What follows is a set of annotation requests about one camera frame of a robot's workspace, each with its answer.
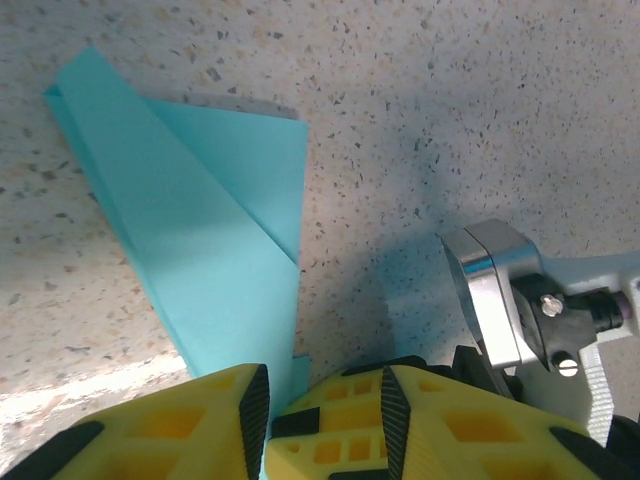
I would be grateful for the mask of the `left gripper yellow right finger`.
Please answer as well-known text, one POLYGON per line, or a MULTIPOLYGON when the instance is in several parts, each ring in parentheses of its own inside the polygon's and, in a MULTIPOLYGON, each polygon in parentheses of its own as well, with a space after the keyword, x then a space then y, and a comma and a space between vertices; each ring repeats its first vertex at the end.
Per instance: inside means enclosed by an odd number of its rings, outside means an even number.
POLYGON ((382 374, 393 479, 636 479, 563 417, 406 365, 382 374))

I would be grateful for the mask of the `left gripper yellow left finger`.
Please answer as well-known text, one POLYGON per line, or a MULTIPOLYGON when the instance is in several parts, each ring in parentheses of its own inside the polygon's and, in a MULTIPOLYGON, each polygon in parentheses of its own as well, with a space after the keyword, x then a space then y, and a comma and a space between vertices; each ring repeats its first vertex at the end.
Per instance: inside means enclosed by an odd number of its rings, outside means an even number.
POLYGON ((91 414, 7 479, 257 479, 269 418, 264 364, 243 364, 91 414))

